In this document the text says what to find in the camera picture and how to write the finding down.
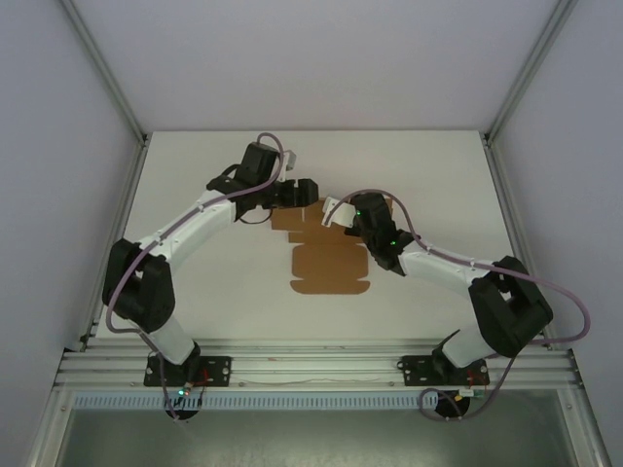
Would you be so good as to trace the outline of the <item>brown cardboard box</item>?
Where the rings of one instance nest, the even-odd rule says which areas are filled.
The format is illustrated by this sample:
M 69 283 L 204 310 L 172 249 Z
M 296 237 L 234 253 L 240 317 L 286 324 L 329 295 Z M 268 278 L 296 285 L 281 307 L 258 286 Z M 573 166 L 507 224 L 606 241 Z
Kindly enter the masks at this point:
M 291 288 L 302 295 L 360 295 L 371 286 L 369 252 L 345 228 L 321 225 L 324 200 L 303 208 L 277 209 L 271 226 L 293 246 Z

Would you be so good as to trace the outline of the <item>aluminium frame post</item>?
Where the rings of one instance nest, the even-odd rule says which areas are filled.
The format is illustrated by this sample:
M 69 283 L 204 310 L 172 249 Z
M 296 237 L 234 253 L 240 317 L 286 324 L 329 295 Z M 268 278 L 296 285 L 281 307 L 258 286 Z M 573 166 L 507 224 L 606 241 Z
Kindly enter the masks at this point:
M 148 139 L 148 134 L 143 129 L 131 108 L 118 80 L 105 59 L 99 45 L 96 43 L 92 33 L 80 13 L 74 0 L 55 0 L 68 20 L 70 27 L 75 34 L 78 43 L 83 48 L 87 59 L 91 63 L 94 72 L 99 79 L 104 91 L 106 92 L 113 107 L 121 117 L 126 128 L 136 140 L 144 147 Z
M 483 140 L 491 146 L 512 117 L 536 73 L 566 25 L 579 0 L 557 0 L 549 18 L 541 28 L 531 50 L 506 94 L 495 117 L 483 133 Z

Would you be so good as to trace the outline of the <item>aluminium side rail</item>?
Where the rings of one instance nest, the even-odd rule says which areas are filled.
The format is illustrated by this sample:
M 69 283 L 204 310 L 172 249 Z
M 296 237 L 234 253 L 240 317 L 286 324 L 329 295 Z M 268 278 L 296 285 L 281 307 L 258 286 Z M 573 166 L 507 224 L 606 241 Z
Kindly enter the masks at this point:
M 107 268 L 109 252 L 113 244 L 123 236 L 128 222 L 128 216 L 135 197 L 137 185 L 147 157 L 152 133 L 147 133 L 143 140 L 137 145 L 135 154 L 132 156 L 128 174 L 123 178 L 123 184 L 119 191 L 118 203 L 112 218 L 110 228 L 107 232 L 101 262 L 95 277 L 92 293 L 86 307 L 86 315 L 80 325 L 80 335 L 76 341 L 76 349 L 80 352 L 85 351 L 92 335 L 93 328 L 99 321 L 102 310 L 101 294 L 104 285 L 105 272 Z
M 511 249 L 514 256 L 522 261 L 527 270 L 531 274 L 536 275 L 536 272 L 533 270 L 531 252 L 525 239 L 519 211 L 512 197 L 510 183 L 505 174 L 502 160 L 488 135 L 480 133 L 480 137 Z

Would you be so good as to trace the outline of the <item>grey metal panel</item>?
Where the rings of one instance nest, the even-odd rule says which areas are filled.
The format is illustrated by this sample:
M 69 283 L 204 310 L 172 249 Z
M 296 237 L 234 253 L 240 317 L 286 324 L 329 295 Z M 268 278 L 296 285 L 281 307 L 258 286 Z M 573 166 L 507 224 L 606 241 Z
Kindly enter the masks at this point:
M 137 392 L 54 395 L 27 467 L 612 467 L 584 396 L 504 391 L 472 419 L 432 421 L 397 392 L 279 410 L 286 392 L 229 393 L 186 421 Z

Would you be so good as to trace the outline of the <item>aluminium mounting rail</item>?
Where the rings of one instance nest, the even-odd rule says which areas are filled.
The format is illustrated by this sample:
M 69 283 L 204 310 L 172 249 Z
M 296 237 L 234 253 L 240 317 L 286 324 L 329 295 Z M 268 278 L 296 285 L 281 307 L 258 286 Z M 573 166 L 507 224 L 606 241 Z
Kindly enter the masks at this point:
M 232 359 L 232 387 L 244 390 L 398 389 L 398 361 L 427 354 L 430 340 L 390 341 L 223 341 L 202 340 L 203 354 Z M 148 349 L 136 339 L 92 339 L 83 351 L 66 352 L 55 386 L 83 389 L 136 389 L 141 386 Z M 530 346 L 511 370 L 507 359 L 488 361 L 491 380 L 505 378 L 506 389 L 580 389 L 584 383 L 568 350 Z

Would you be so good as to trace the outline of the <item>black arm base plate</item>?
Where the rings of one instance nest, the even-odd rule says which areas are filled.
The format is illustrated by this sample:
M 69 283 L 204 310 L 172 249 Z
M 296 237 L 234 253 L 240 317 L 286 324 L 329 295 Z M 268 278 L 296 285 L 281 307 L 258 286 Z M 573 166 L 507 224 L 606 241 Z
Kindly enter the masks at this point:
M 445 357 L 405 355 L 398 360 L 396 367 L 402 373 L 406 386 L 472 386 L 490 383 L 485 360 L 458 368 Z
M 232 369 L 229 356 L 201 355 L 194 363 L 173 365 L 165 361 L 165 384 L 181 387 L 186 383 L 193 386 L 228 387 Z M 144 373 L 143 385 L 156 387 L 161 385 L 161 361 L 157 355 L 149 356 Z

